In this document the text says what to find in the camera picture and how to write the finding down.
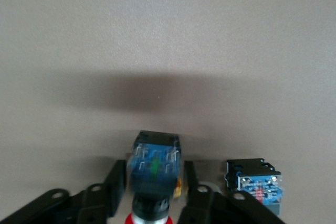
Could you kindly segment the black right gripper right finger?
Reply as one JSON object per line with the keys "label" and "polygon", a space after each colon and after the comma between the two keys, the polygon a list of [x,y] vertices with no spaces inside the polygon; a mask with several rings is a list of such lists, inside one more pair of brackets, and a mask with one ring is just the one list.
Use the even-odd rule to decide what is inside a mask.
{"label": "black right gripper right finger", "polygon": [[180,223],[284,223],[245,191],[224,196],[200,184],[193,161],[184,162],[184,179],[188,191]]}

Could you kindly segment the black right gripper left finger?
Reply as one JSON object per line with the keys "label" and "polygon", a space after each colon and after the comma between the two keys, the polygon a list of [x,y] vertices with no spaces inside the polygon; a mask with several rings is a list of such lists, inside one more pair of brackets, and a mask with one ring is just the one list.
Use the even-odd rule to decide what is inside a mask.
{"label": "black right gripper left finger", "polygon": [[88,186],[75,195],[51,189],[1,223],[107,223],[125,192],[125,160],[117,160],[102,183]]}

